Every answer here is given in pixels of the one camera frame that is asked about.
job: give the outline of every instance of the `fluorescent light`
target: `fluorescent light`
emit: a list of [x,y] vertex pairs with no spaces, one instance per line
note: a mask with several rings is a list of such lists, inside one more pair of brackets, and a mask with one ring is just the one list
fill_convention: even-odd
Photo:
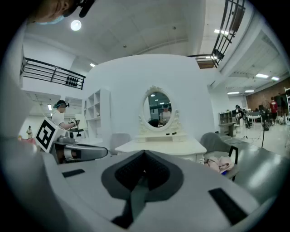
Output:
[[268,76],[265,74],[258,73],[256,77],[267,78]]
[[[214,30],[214,33],[219,33],[219,30],[218,29],[215,29]],[[228,34],[228,31],[222,31],[222,34],[227,35]]]
[[227,94],[228,95],[231,95],[231,94],[239,94],[240,92],[228,92]]
[[82,23],[79,20],[74,20],[71,23],[71,29],[73,31],[78,31],[82,27]]

